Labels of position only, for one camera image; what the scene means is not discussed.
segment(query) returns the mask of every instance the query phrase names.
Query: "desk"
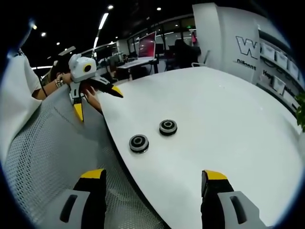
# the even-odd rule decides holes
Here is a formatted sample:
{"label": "desk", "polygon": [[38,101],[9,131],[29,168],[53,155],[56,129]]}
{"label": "desk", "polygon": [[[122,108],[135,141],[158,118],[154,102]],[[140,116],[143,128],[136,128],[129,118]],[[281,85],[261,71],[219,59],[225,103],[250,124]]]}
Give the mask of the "desk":
{"label": "desk", "polygon": [[119,66],[117,68],[119,69],[130,69],[130,68],[135,68],[135,67],[142,67],[144,65],[153,65],[153,70],[154,70],[154,73],[157,74],[159,71],[158,71],[158,63],[159,63],[159,60],[158,59],[153,59],[152,61],[147,61],[147,62],[144,62],[144,63],[140,63],[140,64],[137,64],[137,65],[131,65],[131,66]]}
{"label": "desk", "polygon": [[[120,85],[124,98],[99,100],[110,134],[133,179],[173,229],[201,229],[201,172],[224,173],[274,225],[294,199],[303,164],[294,116],[260,88],[236,76],[196,67]],[[159,133],[173,119],[175,135]],[[129,149],[146,135],[147,152]]]}

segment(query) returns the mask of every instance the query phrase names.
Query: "person's arm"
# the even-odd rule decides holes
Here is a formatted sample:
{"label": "person's arm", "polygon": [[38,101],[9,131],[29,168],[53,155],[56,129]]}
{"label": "person's arm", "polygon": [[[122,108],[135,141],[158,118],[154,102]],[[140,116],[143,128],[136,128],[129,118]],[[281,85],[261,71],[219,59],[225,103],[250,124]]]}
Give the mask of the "person's arm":
{"label": "person's arm", "polygon": [[86,95],[88,103],[91,106],[93,106],[95,108],[95,110],[102,113],[101,105],[100,105],[99,101],[97,101],[96,98],[94,97],[95,89],[92,88],[90,85],[83,83],[81,85],[81,92],[83,92]]}
{"label": "person's arm", "polygon": [[95,108],[98,112],[102,112],[101,105],[99,101],[95,99],[95,97],[92,94],[87,95],[88,103]]}
{"label": "person's arm", "polygon": [[[61,76],[62,77],[62,80],[64,83],[66,84],[70,84],[72,81],[71,81],[71,74],[68,73],[68,74],[64,74]],[[47,85],[45,85],[43,87],[44,91],[46,92],[47,95],[50,95],[52,94],[53,92],[55,92],[58,87],[55,83],[55,80],[48,83]],[[38,100],[44,100],[46,98],[46,94],[44,93],[43,89],[39,89],[39,90],[36,90],[34,91],[34,93],[32,94],[32,96],[35,98],[35,99],[38,99]]]}

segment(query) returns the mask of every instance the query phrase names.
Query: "shelf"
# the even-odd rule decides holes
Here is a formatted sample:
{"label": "shelf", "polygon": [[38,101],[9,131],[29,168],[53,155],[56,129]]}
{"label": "shelf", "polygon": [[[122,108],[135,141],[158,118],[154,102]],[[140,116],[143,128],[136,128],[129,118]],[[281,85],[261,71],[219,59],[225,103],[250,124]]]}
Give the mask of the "shelf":
{"label": "shelf", "polygon": [[279,101],[284,107],[286,107],[290,113],[295,117],[296,109],[289,104],[282,95],[280,95],[276,90],[274,90],[272,87],[270,87],[268,84],[263,83],[261,81],[256,83],[256,86],[270,94],[273,98],[275,98],[277,101]]}
{"label": "shelf", "polygon": [[267,60],[268,62],[274,64],[275,66],[277,66],[278,68],[280,68],[281,70],[283,70],[287,75],[290,76],[290,78],[292,79],[292,81],[294,81],[303,91],[304,91],[304,87],[302,87],[301,83],[299,82],[299,80],[295,79],[291,73],[283,68],[282,66],[278,65],[278,63],[275,61],[275,60],[272,60],[271,58],[265,56],[264,54],[260,54],[261,55],[261,58],[264,59],[264,60]]}
{"label": "shelf", "polygon": [[271,36],[270,34],[264,32],[264,31],[258,30],[258,32],[259,32],[259,38],[275,45],[276,47],[278,47],[279,49],[284,51],[287,55],[291,56],[292,58],[294,57],[293,52],[291,51],[290,47],[287,46],[287,44],[281,42],[274,36]]}

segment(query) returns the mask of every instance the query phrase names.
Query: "black ceiling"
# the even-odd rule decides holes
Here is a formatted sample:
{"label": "black ceiling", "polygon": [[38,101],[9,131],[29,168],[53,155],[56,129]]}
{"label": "black ceiling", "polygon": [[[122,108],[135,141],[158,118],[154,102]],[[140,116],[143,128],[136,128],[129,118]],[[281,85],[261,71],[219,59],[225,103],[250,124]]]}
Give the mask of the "black ceiling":
{"label": "black ceiling", "polygon": [[[192,13],[192,4],[211,2],[208,0],[103,0],[66,4],[62,7],[56,3],[49,4],[31,14],[37,30],[32,30],[22,50],[27,55],[31,66],[52,64],[52,58],[65,48],[75,46],[75,53],[93,47],[102,15],[109,11],[109,17],[100,32],[97,46],[128,37],[130,34],[165,19]],[[255,11],[248,1],[216,0],[219,6],[231,6]]]}

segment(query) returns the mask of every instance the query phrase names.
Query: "computer monitor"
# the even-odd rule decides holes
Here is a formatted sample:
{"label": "computer monitor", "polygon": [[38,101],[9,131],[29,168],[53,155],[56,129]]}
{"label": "computer monitor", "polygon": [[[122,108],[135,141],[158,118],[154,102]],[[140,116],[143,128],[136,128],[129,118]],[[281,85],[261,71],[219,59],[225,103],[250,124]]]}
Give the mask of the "computer monitor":
{"label": "computer monitor", "polygon": [[156,31],[145,37],[142,37],[139,42],[139,58],[141,57],[155,57],[156,51]]}

